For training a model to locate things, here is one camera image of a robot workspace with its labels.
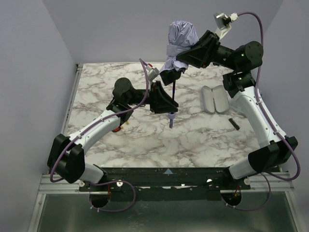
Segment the lavender folding umbrella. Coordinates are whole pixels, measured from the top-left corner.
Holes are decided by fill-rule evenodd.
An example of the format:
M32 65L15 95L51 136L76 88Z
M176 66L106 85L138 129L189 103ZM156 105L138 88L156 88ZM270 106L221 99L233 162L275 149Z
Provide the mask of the lavender folding umbrella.
M188 69L188 64L177 60L177 55L190 50L198 42L195 26L188 21L174 21L169 25L167 59L160 70L164 85L172 84L172 99L175 99L176 80Z

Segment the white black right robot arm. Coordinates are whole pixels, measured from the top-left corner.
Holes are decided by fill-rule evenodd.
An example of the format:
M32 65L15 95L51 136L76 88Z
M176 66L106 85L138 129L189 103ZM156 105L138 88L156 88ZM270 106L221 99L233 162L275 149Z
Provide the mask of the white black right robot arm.
M224 89L245 114L258 140L260 148L245 159L226 168L230 180L238 180L259 174L284 164L298 145L295 137L289 137L276 123L264 104L258 82L251 71L262 65L263 46L251 41L236 50L222 46L219 37L209 30L188 50L176 56L196 68L206 68L211 63L232 72L223 75Z

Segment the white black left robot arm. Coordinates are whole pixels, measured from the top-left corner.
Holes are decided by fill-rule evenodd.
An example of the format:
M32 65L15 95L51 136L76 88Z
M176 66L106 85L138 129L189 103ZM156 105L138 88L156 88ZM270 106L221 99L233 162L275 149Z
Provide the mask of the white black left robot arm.
M131 81L119 78L113 89L113 99L106 110L83 129L69 135L59 134L53 141L47 166L50 181L54 174L61 180L74 183L77 180L97 184L104 171L85 162L87 151L107 133L120 128L131 117L133 111L143 104L150 106L155 114L178 111L178 103L163 89L160 81L146 84L146 89L135 89Z

